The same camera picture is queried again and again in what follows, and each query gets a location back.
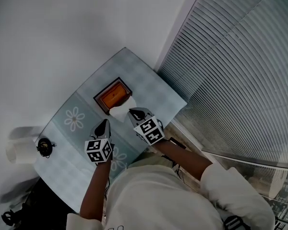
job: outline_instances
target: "white cylinder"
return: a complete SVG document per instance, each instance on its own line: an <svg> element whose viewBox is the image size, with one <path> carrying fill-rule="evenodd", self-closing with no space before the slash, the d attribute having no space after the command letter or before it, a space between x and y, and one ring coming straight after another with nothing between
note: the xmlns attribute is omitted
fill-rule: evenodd
<svg viewBox="0 0 288 230"><path fill-rule="evenodd" d="M6 147L6 156L11 163L35 163L37 154L31 138L11 140Z"/></svg>

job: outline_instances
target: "light blue tablecloth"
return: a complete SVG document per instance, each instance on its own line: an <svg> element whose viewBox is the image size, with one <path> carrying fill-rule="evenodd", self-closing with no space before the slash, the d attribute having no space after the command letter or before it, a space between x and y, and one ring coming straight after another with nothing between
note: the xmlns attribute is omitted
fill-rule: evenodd
<svg viewBox="0 0 288 230"><path fill-rule="evenodd" d="M95 164L84 153L91 128L107 118L115 144L110 178L113 180L147 147L124 123L106 115L93 97L120 77L132 90L138 107L150 109L164 126L186 105L154 71L124 48L99 68L67 100L41 134L57 143L49 159L39 157L35 169L48 186L72 209L79 211Z"/></svg>

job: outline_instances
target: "white wall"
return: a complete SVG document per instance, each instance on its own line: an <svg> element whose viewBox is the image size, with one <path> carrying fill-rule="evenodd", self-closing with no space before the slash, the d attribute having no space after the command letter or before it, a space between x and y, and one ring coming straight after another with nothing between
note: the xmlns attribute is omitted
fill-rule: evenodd
<svg viewBox="0 0 288 230"><path fill-rule="evenodd" d="M0 0L0 187L36 176L7 161L10 132L39 132L124 46L125 1Z"/></svg>
<svg viewBox="0 0 288 230"><path fill-rule="evenodd" d="M126 47L154 67L184 0L127 0Z"/></svg>

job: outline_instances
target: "flower pattern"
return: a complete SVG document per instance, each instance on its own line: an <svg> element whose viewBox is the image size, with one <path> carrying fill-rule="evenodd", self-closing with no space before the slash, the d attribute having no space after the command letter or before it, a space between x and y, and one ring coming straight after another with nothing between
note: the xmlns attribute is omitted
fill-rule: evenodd
<svg viewBox="0 0 288 230"><path fill-rule="evenodd" d="M119 149L114 147L113 149L113 160L111 163L111 170L116 171L118 167L125 168L123 160L127 157L126 153L119 154Z"/></svg>
<svg viewBox="0 0 288 230"><path fill-rule="evenodd" d="M83 128L83 123L80 121L85 118L84 113L79 113L79 108L75 106L72 110L66 111L66 115L68 118L65 119L64 124L65 125L71 125L71 132L74 132L76 130L76 127Z"/></svg>

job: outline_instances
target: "white t-shirt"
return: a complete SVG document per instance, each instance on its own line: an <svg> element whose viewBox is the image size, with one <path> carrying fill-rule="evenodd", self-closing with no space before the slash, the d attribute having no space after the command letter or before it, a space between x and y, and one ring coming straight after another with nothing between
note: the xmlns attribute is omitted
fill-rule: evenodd
<svg viewBox="0 0 288 230"><path fill-rule="evenodd" d="M240 216L253 230L272 230L274 214L268 203L235 168L218 164L206 168L201 179L204 196L192 192L172 169L146 165L124 171L108 193L107 222L67 216L67 230L221 230L214 207Z"/></svg>

